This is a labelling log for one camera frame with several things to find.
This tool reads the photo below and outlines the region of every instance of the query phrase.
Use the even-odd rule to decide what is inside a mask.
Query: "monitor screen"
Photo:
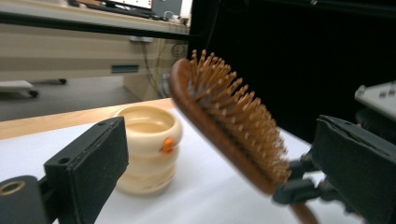
[[[152,0],[102,0],[107,4],[152,10]]]

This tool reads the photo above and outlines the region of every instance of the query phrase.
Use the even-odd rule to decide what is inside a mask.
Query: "black backdrop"
[[[279,127],[311,143],[318,115],[356,122],[355,90],[395,79],[396,13],[294,2],[194,1],[191,33],[205,38],[189,51],[222,57]]]

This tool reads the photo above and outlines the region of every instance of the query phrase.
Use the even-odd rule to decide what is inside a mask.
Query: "chair wheel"
[[[29,91],[29,94],[33,97],[36,98],[38,95],[38,91]]]
[[[60,78],[59,81],[60,81],[62,84],[66,84],[66,82],[67,82],[67,80],[64,79],[64,78]]]

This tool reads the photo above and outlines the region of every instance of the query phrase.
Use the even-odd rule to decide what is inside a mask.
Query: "hairbrush head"
[[[256,187],[274,194],[288,180],[276,122],[223,59],[194,50],[174,64],[169,87],[177,107]]]

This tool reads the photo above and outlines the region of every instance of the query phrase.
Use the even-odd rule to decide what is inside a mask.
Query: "wooden hairbrush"
[[[273,195],[290,177],[287,149],[270,112],[241,84],[230,65],[205,50],[178,60],[169,79],[179,110],[254,186]],[[291,208],[302,223],[318,223],[304,203]]]

